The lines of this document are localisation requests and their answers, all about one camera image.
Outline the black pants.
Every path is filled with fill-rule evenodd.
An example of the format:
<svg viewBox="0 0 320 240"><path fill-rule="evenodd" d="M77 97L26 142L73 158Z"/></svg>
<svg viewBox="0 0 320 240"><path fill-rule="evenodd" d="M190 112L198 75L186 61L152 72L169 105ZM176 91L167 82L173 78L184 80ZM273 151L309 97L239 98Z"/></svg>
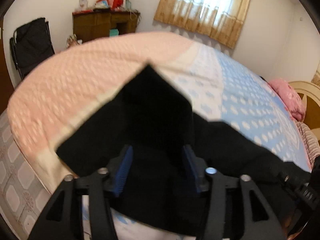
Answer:
<svg viewBox="0 0 320 240"><path fill-rule="evenodd" d="M184 153L187 145L225 176L250 176L281 229L289 227L296 206L277 174L284 171L304 183L310 173L280 160L228 124L194 113L190 102L151 66L85 121L56 153L76 175L86 177L131 146L129 174L111 206L145 224L196 238L196 196Z"/></svg>

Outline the striped pillow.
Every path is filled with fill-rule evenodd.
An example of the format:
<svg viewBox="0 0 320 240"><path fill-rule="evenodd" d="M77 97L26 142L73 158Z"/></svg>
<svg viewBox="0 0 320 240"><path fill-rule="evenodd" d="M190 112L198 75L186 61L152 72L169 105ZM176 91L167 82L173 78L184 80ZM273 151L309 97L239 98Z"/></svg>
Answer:
<svg viewBox="0 0 320 240"><path fill-rule="evenodd" d="M297 128L306 149L310 166L313 168L315 159L319 156L319 143L311 129L303 122L296 122Z"/></svg>

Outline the pink pillow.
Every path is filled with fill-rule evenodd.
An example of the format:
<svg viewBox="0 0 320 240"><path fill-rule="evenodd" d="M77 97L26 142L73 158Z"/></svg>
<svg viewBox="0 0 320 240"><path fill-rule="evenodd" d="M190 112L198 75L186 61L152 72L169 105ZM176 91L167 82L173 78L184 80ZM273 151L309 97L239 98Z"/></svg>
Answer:
<svg viewBox="0 0 320 240"><path fill-rule="evenodd" d="M305 118L306 106L295 89L283 79L274 79L268 84L279 95L291 116L302 122Z"/></svg>

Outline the polka dot bed cover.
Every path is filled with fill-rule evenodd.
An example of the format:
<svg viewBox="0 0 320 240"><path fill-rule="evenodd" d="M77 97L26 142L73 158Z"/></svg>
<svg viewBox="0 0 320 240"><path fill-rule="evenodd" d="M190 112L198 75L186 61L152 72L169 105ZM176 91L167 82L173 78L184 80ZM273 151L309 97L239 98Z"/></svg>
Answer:
<svg viewBox="0 0 320 240"><path fill-rule="evenodd" d="M297 126L270 85L224 53L172 33L101 38L50 57L20 84L8 104L14 138L51 195L76 175L57 148L143 68L151 66L207 121L224 122L284 162L311 173ZM142 239L145 224L111 206L118 238Z"/></svg>

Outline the cream wooden headboard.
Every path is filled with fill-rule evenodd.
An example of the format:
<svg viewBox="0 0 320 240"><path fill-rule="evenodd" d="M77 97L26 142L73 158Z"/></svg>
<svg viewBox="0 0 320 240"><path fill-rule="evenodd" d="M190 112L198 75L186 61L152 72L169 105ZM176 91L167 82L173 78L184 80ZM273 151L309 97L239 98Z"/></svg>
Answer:
<svg viewBox="0 0 320 240"><path fill-rule="evenodd" d="M303 120L319 141L319 86L306 81L292 81L289 83L306 106Z"/></svg>

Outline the patterned bag on floor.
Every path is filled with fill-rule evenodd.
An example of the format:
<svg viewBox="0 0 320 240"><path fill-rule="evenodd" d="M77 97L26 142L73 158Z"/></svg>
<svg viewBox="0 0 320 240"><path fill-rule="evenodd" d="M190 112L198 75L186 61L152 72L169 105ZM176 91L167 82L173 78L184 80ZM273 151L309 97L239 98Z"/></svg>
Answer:
<svg viewBox="0 0 320 240"><path fill-rule="evenodd" d="M78 42L77 36L75 34L70 35L67 38L66 47L70 48L70 47L77 46L77 45L80 45L80 43Z"/></svg>

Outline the teal box under desk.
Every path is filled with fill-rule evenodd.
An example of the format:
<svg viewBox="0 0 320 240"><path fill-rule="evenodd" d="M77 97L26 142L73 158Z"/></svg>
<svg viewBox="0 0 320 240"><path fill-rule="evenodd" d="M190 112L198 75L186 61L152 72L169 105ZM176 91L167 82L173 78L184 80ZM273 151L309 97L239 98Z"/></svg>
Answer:
<svg viewBox="0 0 320 240"><path fill-rule="evenodd" d="M110 30L110 37L118 36L119 30L118 29L111 29Z"/></svg>

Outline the black folding chair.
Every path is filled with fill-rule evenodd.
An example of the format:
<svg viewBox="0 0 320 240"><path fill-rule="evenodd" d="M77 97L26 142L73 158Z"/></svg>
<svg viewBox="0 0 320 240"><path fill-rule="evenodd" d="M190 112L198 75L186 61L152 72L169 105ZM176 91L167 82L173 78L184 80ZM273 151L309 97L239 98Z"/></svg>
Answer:
<svg viewBox="0 0 320 240"><path fill-rule="evenodd" d="M49 22L44 17L18 27L9 43L12 60L21 79L55 54Z"/></svg>

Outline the brown wooden desk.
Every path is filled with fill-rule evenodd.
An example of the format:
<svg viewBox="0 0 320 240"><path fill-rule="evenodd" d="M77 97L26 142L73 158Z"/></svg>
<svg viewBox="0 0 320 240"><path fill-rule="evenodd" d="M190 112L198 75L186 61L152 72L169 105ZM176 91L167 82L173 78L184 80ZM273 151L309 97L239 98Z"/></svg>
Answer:
<svg viewBox="0 0 320 240"><path fill-rule="evenodd" d="M94 9L92 11L73 12L73 34L82 42L109 37L112 29L119 35L135 33L140 21L140 12Z"/></svg>

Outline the beige window curtain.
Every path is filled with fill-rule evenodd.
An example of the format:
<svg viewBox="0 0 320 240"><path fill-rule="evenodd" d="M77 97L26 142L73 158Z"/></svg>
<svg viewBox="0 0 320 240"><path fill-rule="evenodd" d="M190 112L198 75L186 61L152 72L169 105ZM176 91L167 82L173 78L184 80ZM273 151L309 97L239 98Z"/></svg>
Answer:
<svg viewBox="0 0 320 240"><path fill-rule="evenodd" d="M234 49L251 0L160 0L154 20Z"/></svg>

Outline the red items on desk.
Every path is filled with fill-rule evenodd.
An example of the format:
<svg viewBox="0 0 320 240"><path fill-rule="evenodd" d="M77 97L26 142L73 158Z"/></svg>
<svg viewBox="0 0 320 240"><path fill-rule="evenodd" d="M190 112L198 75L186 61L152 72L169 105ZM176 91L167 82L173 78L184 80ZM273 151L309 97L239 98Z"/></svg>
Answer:
<svg viewBox="0 0 320 240"><path fill-rule="evenodd" d="M125 11L131 9L129 0L97 0L95 2L96 9L110 9L114 11Z"/></svg>

